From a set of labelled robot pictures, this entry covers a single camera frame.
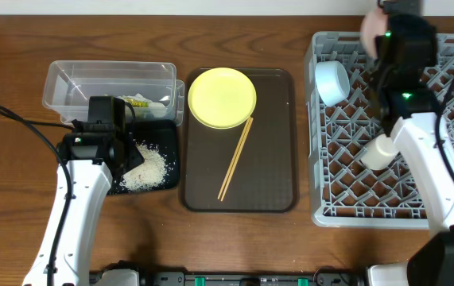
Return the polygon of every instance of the wooden chopstick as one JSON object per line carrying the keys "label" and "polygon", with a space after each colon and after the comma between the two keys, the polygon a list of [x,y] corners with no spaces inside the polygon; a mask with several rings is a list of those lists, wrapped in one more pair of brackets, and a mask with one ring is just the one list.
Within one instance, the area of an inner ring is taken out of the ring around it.
{"label": "wooden chopstick", "polygon": [[248,138],[248,133],[250,132],[252,122],[253,122],[253,118],[248,118],[248,120],[246,121],[246,124],[244,126],[243,133],[241,134],[241,137],[239,138],[239,143],[237,144],[237,148],[235,149],[234,156],[232,157],[232,161],[230,162],[230,167],[228,168],[227,175],[225,176],[225,179],[223,180],[223,185],[221,186],[221,189],[219,190],[218,199],[221,196],[221,201],[223,201],[223,198],[225,198],[225,195],[227,194],[228,185],[230,184],[232,175],[234,175],[235,166],[237,165],[237,162],[239,161],[239,157],[241,156],[241,152],[244,147],[244,142],[246,142],[246,139]]}

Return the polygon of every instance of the dish rack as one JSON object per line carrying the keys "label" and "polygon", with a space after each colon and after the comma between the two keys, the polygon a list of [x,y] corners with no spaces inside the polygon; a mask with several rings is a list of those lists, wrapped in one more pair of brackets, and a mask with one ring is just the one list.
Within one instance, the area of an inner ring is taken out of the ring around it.
{"label": "dish rack", "polygon": [[[309,190],[312,220],[318,226],[427,229],[425,207],[401,154],[380,171],[365,168],[364,145],[382,133],[367,97],[374,60],[359,33],[318,32],[305,55],[305,93],[309,125]],[[454,75],[454,34],[438,34],[438,64],[422,81],[439,101]],[[338,60],[351,85],[346,101],[326,107],[315,91],[319,62]],[[454,146],[454,91],[444,111]]]}

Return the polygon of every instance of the table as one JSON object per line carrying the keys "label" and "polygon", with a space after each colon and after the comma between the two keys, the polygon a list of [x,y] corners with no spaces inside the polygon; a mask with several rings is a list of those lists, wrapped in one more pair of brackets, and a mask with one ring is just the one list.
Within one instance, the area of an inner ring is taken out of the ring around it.
{"label": "table", "polygon": [[[177,77],[200,67],[283,68],[295,81],[299,190],[287,214],[199,214],[177,190],[106,199],[92,269],[119,259],[152,270],[313,272],[405,261],[427,231],[315,226],[308,195],[303,58],[318,31],[358,31],[361,17],[0,16],[0,104],[58,122],[41,106],[54,60],[164,61]],[[441,33],[454,18],[432,17]],[[57,143],[65,130],[41,127]],[[56,186],[56,160],[24,126],[0,116],[0,285],[20,284],[37,255]]]}

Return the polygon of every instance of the transparent box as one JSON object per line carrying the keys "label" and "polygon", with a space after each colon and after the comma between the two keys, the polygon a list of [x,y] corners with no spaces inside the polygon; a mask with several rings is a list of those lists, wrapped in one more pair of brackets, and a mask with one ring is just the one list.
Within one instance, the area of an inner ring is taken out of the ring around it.
{"label": "transparent box", "polygon": [[176,74],[171,63],[58,60],[50,64],[43,106],[59,113],[63,123],[73,119],[85,122],[91,96],[141,94],[165,107],[135,107],[137,120],[168,119],[180,125],[184,93],[177,90],[183,83],[176,82]]}

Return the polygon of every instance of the brown tray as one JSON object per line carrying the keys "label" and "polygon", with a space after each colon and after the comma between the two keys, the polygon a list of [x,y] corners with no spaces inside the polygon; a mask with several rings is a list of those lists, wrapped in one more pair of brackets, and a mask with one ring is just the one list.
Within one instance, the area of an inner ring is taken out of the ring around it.
{"label": "brown tray", "polygon": [[[208,69],[193,71],[188,89]],[[292,76],[273,68],[237,70],[254,84],[257,105],[227,194],[222,202],[218,200],[244,124],[232,129],[206,127],[186,105],[184,138],[188,140],[184,143],[180,201],[191,211],[289,211],[299,199]]]}

